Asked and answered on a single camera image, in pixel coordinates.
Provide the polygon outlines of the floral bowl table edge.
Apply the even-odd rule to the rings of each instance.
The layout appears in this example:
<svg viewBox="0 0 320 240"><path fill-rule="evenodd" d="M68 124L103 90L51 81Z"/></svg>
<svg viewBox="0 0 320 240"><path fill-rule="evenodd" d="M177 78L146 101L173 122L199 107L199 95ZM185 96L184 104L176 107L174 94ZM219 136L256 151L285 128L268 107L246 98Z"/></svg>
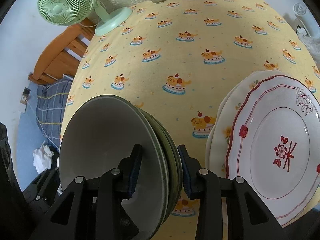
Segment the floral bowl table edge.
<svg viewBox="0 0 320 240"><path fill-rule="evenodd" d="M136 239L151 239L161 226L169 196L167 166L159 141L141 111L125 99L102 95L73 115L60 148L62 189L78 176L97 178L116 168L135 144L144 154L131 199L123 208L139 228Z"/></svg>

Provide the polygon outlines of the scalloped orange flower plate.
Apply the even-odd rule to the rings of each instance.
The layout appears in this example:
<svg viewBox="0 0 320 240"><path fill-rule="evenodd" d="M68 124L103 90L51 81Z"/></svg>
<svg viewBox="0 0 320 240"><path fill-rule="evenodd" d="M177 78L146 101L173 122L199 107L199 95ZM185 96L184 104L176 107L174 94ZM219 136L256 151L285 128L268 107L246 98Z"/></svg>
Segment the scalloped orange flower plate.
<svg viewBox="0 0 320 240"><path fill-rule="evenodd" d="M269 77L280 75L279 70L263 70L253 72L238 83L222 100L217 111L217 120L206 143L205 167L217 176L226 176L225 159L234 118L244 102L247 94L259 82Z"/></svg>

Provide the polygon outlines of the white crumpled cloth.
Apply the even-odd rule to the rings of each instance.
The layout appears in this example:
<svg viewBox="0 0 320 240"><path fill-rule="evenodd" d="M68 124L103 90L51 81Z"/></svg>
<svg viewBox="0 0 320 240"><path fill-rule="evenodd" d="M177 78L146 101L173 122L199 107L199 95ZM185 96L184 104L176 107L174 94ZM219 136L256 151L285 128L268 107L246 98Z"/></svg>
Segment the white crumpled cloth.
<svg viewBox="0 0 320 240"><path fill-rule="evenodd" d="M40 148L33 150L33 166L36 168L38 174L51 168L53 156L54 152L49 148L45 141Z"/></svg>

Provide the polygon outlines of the blue plaid bedding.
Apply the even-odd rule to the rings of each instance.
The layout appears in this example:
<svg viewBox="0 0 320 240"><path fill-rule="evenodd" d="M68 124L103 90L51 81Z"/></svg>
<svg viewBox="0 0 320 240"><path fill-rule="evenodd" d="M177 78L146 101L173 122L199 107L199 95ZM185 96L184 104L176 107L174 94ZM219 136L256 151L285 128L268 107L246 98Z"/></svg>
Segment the blue plaid bedding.
<svg viewBox="0 0 320 240"><path fill-rule="evenodd" d="M72 81L61 79L48 85L38 85L36 118L42 134L49 143L60 148L63 116Z"/></svg>

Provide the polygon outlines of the yellow cartoon tablecloth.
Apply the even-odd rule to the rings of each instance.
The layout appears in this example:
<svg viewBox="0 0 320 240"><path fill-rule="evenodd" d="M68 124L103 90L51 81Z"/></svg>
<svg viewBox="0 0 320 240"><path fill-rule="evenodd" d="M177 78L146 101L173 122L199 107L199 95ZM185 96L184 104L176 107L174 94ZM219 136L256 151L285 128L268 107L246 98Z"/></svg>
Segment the yellow cartoon tablecloth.
<svg viewBox="0 0 320 240"><path fill-rule="evenodd" d="M105 36L92 38L69 92L62 127L90 98L114 94L152 114L199 161L201 116L217 118L249 74L278 69L319 87L317 65L287 17L264 0L139 3Z"/></svg>

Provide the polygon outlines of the white desk fan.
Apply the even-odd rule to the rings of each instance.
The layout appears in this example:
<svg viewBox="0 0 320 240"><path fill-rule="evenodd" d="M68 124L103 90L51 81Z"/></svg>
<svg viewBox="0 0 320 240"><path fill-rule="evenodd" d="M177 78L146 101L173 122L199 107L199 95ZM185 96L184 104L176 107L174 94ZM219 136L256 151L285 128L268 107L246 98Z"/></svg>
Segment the white desk fan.
<svg viewBox="0 0 320 240"><path fill-rule="evenodd" d="M298 37L306 46L316 64L319 64L319 25L305 4L296 3L293 12L300 26L297 29Z"/></svg>

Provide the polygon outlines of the large floral ceramic bowl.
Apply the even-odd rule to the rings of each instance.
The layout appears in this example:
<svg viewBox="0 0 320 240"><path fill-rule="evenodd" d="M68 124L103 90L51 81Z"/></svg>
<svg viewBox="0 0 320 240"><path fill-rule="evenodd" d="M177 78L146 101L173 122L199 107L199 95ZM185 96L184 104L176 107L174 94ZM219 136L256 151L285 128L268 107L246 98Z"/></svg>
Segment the large floral ceramic bowl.
<svg viewBox="0 0 320 240"><path fill-rule="evenodd" d="M182 189L182 164L177 147L164 126L153 116L146 113L146 116L151 120L152 127L155 131L159 131L157 136L160 137L162 146L164 147L164 155L168 162L169 177L171 180L171 193L169 203L175 208L180 199Z"/></svg>

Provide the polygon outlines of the wall power socket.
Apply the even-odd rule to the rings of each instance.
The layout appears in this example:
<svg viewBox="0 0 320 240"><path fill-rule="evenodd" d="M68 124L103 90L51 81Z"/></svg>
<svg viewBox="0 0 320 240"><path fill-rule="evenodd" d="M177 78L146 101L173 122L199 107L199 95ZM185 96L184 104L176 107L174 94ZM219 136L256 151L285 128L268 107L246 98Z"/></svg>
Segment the wall power socket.
<svg viewBox="0 0 320 240"><path fill-rule="evenodd" d="M20 103L27 105L28 103L28 99L29 99L29 95L30 95L30 89L25 87L20 99Z"/></svg>

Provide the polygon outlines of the green desk fan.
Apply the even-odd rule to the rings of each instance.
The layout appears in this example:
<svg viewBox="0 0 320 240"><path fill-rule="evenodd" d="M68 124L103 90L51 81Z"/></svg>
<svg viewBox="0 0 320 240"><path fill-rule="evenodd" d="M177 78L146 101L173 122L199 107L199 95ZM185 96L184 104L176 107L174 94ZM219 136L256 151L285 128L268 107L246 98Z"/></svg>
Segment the green desk fan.
<svg viewBox="0 0 320 240"><path fill-rule="evenodd" d="M61 26L80 23L94 11L100 18L95 28L97 36L111 32L132 14L132 9L127 7L109 14L99 0L38 0L37 8L47 22Z"/></svg>

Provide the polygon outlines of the orange wooden chair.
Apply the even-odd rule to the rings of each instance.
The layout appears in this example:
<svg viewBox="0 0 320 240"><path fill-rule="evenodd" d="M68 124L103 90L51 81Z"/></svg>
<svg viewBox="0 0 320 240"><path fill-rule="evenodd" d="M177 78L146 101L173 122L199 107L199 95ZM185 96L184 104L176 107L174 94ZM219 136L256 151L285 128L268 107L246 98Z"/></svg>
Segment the orange wooden chair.
<svg viewBox="0 0 320 240"><path fill-rule="evenodd" d="M94 31L95 26L88 18L68 26L44 49L28 80L37 85L48 85L64 75L74 77L81 61L76 56L83 57L88 47L80 38L90 41Z"/></svg>

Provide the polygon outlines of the red patterned white plate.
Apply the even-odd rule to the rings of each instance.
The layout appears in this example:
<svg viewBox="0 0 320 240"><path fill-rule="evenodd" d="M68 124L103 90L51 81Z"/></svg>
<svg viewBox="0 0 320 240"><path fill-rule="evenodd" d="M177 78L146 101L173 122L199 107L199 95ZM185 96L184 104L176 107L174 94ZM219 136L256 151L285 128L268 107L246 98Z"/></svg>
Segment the red patterned white plate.
<svg viewBox="0 0 320 240"><path fill-rule="evenodd" d="M238 110L226 155L226 178L243 177L285 225L319 185L319 102L300 81L261 81Z"/></svg>

